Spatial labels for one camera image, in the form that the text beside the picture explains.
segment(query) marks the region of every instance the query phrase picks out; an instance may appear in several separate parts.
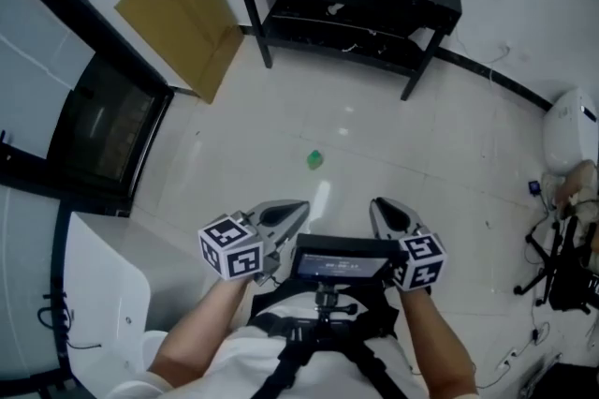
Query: toilet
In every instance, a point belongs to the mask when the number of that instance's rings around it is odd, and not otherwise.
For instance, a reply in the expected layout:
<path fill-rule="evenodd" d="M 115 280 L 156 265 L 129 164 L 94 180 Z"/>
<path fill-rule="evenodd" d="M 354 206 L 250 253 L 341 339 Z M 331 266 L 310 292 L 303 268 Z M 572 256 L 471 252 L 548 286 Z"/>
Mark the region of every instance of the toilet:
<path fill-rule="evenodd" d="M 545 116 L 543 150 L 549 170 L 564 176 L 581 161 L 597 164 L 599 129 L 591 97 L 580 88 L 560 97 Z"/>

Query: brown cardboard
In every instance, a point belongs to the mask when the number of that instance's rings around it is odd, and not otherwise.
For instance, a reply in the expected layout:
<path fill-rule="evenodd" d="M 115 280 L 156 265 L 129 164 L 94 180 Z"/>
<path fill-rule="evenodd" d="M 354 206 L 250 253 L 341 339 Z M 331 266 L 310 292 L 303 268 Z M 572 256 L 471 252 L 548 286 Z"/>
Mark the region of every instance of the brown cardboard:
<path fill-rule="evenodd" d="M 243 38 L 226 0 L 121 0 L 116 9 L 202 99 L 213 102 Z"/>

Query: lower shelf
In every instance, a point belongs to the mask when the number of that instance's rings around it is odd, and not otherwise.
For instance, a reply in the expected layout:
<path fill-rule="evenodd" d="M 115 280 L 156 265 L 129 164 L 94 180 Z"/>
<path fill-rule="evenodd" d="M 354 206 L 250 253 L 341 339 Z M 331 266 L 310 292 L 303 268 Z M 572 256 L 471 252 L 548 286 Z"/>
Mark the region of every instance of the lower shelf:
<path fill-rule="evenodd" d="M 282 18 L 272 12 L 263 28 L 266 43 L 271 46 L 317 52 L 404 76 L 411 76 L 424 59 L 424 52 L 414 41 L 366 28 Z"/>

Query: display screen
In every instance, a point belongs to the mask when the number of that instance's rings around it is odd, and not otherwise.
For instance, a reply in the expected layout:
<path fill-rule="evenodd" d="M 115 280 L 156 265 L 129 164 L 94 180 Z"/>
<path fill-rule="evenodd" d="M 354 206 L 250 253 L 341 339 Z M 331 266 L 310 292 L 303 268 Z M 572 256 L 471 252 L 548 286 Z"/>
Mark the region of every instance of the display screen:
<path fill-rule="evenodd" d="M 298 274 L 324 277 L 373 277 L 387 261 L 386 258 L 304 254 L 299 263 Z"/>

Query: floor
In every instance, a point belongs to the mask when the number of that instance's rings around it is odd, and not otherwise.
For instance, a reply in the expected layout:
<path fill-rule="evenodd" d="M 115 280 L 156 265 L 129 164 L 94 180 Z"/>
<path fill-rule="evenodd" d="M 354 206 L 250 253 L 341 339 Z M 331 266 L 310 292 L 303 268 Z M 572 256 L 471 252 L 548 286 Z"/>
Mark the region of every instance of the floor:
<path fill-rule="evenodd" d="M 304 231 L 354 237 L 372 237 L 372 198 L 405 202 L 439 233 L 449 255 L 433 299 L 470 351 L 477 384 L 494 382 L 502 374 L 497 364 L 512 347 L 522 350 L 533 327 L 533 293 L 519 298 L 511 290 L 536 268 L 524 257 L 523 238 L 542 217 L 527 182 L 544 170 L 543 112 L 437 60 L 401 102 L 405 78 L 307 53 L 272 52 L 268 70 L 248 37 L 211 106 L 175 97 L 132 217 L 198 255 L 199 227 L 264 200 L 309 200 Z M 325 158 L 318 170 L 306 164 L 313 150 Z M 537 260 L 533 251 L 528 256 Z M 213 279 L 207 272 L 206 288 Z M 399 305 L 393 290 L 389 300 Z M 548 339 L 527 347 L 482 396 L 517 397 L 523 381 L 559 352 L 565 362 L 596 365 L 599 347 L 588 350 L 585 335 L 594 319 L 594 313 L 535 308 L 536 324 L 550 324 Z M 403 319 L 398 332 L 416 367 Z"/>

